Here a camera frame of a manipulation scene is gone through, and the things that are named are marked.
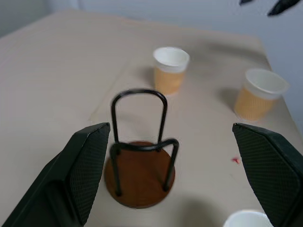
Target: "paper cup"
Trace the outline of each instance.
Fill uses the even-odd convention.
[[[273,225],[266,214],[243,210],[230,215],[223,227],[273,227]]]
[[[155,88],[164,95],[179,90],[189,63],[189,55],[176,47],[162,47],[154,51]]]
[[[245,74],[234,111],[243,120],[257,121],[272,109],[276,100],[289,87],[289,84],[276,73],[250,69]]]

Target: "table surface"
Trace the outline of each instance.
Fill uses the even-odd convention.
[[[86,226],[220,227],[234,211],[262,210],[243,165],[231,161],[239,156],[232,105],[244,72],[270,68],[260,41],[66,11],[0,39],[0,224],[74,132],[111,122],[115,94],[153,88],[152,51],[167,45],[191,56],[179,93],[167,97],[163,138],[180,142],[174,186],[160,204],[134,210],[114,201],[102,178]],[[156,141],[160,113],[154,97],[119,101],[120,140]],[[303,152],[283,99],[254,125],[281,133]]]

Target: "wooden base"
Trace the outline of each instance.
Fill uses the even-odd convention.
[[[150,142],[132,142],[137,145],[152,145]],[[117,156],[117,165],[122,195],[115,193],[116,184],[111,159],[105,167],[105,183],[111,196],[119,203],[131,208],[147,208],[161,202],[170,192],[175,180],[173,169],[169,190],[163,191],[170,156],[161,149],[160,152],[137,152],[122,150]]]

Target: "red stain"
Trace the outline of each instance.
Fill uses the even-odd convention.
[[[237,163],[238,165],[241,163],[240,159],[238,157],[232,158],[232,162]]]

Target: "beige table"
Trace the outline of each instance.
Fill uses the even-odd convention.
[[[192,58],[180,92],[168,97],[163,138],[181,143],[173,189],[157,206],[133,210],[102,179],[87,226],[219,227],[236,210],[261,210],[243,166],[231,162],[239,155],[231,106],[244,71],[269,68],[258,39],[68,11],[0,39],[0,224],[75,131],[88,119],[111,121],[116,93],[153,87],[152,51],[166,45]],[[160,109],[145,95],[121,100],[121,141],[155,141]],[[256,125],[303,151],[283,100]]]

